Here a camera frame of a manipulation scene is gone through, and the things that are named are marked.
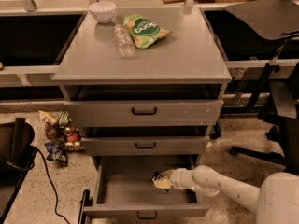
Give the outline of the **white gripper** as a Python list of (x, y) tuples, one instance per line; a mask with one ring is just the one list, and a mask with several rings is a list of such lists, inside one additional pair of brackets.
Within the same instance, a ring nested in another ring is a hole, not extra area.
[(170, 189), (173, 186), (174, 189), (185, 190), (189, 187), (187, 174), (188, 170), (185, 168), (166, 170), (159, 173), (159, 178), (155, 179), (153, 184), (158, 189)]

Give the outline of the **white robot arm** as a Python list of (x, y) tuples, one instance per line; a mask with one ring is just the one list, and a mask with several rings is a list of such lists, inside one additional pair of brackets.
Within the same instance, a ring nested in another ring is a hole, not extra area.
[(254, 214), (256, 224), (299, 224), (298, 175), (274, 173), (258, 188), (199, 165), (156, 173), (152, 182), (158, 189), (189, 189), (208, 197), (221, 192)]

